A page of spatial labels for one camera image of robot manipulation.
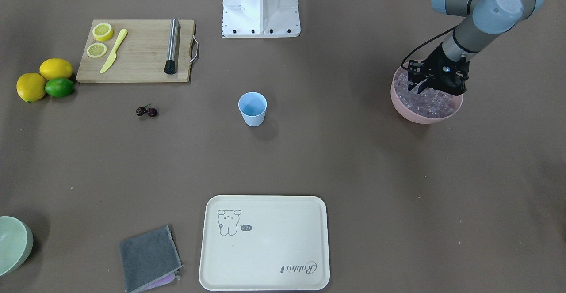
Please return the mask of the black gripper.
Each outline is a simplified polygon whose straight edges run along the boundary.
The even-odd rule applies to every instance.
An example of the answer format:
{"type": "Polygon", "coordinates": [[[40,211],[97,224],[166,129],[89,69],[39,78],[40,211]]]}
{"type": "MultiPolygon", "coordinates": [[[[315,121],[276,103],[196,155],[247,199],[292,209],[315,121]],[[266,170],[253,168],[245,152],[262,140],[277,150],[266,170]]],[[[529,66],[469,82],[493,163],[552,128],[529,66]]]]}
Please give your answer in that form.
{"type": "Polygon", "coordinates": [[[457,41],[444,41],[424,60],[409,60],[408,91],[421,94],[435,89],[451,95],[463,95],[469,79],[469,51],[457,41]]]}

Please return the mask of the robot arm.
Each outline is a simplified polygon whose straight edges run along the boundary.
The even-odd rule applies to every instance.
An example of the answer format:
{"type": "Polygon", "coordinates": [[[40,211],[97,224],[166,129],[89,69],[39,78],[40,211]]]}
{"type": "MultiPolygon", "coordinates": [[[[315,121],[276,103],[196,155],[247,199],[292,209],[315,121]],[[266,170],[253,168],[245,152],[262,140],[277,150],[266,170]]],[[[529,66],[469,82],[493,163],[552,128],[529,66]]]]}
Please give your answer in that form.
{"type": "Polygon", "coordinates": [[[426,89],[459,96],[466,92],[470,61],[501,34],[531,17],[544,0],[431,0],[432,8],[463,20],[426,59],[402,63],[408,90],[426,89]]]}

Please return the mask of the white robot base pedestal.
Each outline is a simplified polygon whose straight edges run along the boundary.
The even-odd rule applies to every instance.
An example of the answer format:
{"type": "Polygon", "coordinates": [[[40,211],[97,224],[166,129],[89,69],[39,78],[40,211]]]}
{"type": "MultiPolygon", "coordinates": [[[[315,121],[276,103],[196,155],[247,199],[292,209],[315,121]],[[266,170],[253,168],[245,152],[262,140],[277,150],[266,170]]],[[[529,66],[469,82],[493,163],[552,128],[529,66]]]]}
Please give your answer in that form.
{"type": "Polygon", "coordinates": [[[298,0],[223,0],[224,38],[293,38],[301,33],[298,0]]]}

